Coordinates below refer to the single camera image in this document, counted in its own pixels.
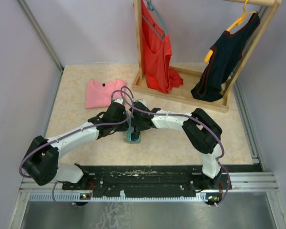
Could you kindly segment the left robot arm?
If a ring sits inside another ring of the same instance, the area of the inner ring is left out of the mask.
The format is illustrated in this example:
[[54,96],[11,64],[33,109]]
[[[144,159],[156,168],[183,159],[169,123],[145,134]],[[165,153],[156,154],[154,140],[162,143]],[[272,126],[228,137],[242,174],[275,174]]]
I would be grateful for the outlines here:
[[81,126],[55,137],[41,135],[33,139],[19,173],[39,186],[51,181],[69,182],[79,189],[90,183],[88,172],[78,165],[59,163],[59,159],[82,145],[128,129],[127,112],[121,99],[114,100],[105,112],[88,119]]

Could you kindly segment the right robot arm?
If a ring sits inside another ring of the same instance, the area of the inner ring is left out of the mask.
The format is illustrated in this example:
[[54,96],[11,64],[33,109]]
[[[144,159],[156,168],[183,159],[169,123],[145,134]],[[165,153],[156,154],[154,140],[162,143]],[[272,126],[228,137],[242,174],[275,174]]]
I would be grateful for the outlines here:
[[136,130],[145,131],[151,128],[172,129],[186,134],[192,146],[201,153],[203,160],[202,175],[197,189],[213,189],[220,184],[222,174],[217,158],[221,155],[221,127],[201,108],[191,113],[171,113],[160,108],[149,110],[146,105],[137,101],[133,111]]

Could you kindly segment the pink folded t-shirt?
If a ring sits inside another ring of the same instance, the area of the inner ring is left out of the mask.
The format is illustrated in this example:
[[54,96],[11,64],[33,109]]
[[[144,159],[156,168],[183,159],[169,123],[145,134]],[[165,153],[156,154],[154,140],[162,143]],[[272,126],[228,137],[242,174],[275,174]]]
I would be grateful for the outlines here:
[[126,81],[114,80],[111,82],[88,81],[86,84],[85,109],[104,108],[111,104],[111,95],[115,90],[126,86]]

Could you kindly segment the wooden clothes rack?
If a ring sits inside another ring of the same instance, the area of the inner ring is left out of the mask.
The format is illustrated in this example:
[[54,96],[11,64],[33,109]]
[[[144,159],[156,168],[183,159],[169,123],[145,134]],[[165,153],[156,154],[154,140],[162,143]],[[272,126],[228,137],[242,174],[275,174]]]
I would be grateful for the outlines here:
[[[191,90],[200,81],[208,65],[204,59],[211,46],[222,33],[240,18],[245,0],[163,0],[152,3],[143,0],[150,14],[158,25],[169,35],[172,56],[170,68],[178,71],[184,84],[174,87],[168,94],[148,88],[143,69],[143,31],[142,31],[142,0],[133,3],[137,36],[139,70],[133,82],[134,91],[155,98],[201,107],[225,113],[230,106],[230,94],[237,78],[243,70],[250,55],[261,39],[274,14],[281,4],[279,0],[249,0],[246,12],[257,11],[260,24],[248,39],[242,58],[231,72],[227,81],[222,84],[223,97],[214,102],[194,99]],[[233,34],[241,29],[250,19],[231,29]]]

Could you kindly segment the red t-shirt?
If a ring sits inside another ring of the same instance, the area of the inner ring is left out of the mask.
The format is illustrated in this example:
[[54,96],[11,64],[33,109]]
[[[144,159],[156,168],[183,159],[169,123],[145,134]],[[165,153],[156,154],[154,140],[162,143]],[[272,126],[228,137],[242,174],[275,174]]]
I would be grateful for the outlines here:
[[148,88],[168,94],[184,84],[177,70],[170,68],[172,48],[170,38],[153,19],[147,5],[142,4],[143,69]]

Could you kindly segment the navy tank top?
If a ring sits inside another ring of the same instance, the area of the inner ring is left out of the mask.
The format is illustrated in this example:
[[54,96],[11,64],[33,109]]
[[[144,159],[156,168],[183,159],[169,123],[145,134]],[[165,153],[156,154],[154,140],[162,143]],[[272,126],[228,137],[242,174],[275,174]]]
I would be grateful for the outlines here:
[[242,58],[243,49],[253,32],[260,24],[260,17],[255,12],[248,22],[238,31],[231,34],[225,30],[211,46],[213,54],[206,66],[200,81],[191,90],[194,99],[207,102],[220,100],[224,84],[231,72]]

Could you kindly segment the yellow hanger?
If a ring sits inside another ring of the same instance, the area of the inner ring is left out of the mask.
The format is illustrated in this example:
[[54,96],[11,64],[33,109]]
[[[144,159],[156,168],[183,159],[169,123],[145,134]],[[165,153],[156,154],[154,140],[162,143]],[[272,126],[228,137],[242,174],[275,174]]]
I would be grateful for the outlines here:
[[[246,19],[247,16],[249,16],[250,14],[255,14],[255,13],[257,13],[257,11],[246,12],[247,3],[248,3],[248,0],[245,0],[245,1],[244,1],[244,4],[243,4],[243,12],[242,12],[241,17],[238,18],[238,19],[236,19],[236,21],[233,22],[233,23],[226,29],[226,31],[230,32],[233,27],[241,25],[241,24],[245,21],[245,19]],[[210,49],[209,52],[207,53],[205,59],[204,59],[204,62],[205,62],[205,63],[208,63],[212,55],[213,55],[213,51]]]

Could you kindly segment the aluminium frame post left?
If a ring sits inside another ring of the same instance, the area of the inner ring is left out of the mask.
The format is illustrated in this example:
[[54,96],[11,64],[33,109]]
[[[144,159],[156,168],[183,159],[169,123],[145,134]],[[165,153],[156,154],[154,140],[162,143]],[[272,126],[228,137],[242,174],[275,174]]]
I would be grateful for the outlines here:
[[23,14],[28,19],[30,25],[32,26],[33,30],[35,31],[37,37],[39,38],[40,42],[44,46],[45,50],[47,51],[47,53],[50,56],[50,58],[52,59],[52,61],[55,63],[57,68],[61,72],[63,72],[64,67],[63,67],[63,65],[62,65],[62,63],[58,57],[58,54],[54,50],[50,40],[47,38],[45,32],[43,31],[43,29],[39,25],[38,21],[36,20],[33,12],[31,11],[29,5],[27,4],[27,2],[25,0],[16,0],[16,2],[18,3],[19,7],[21,8]]

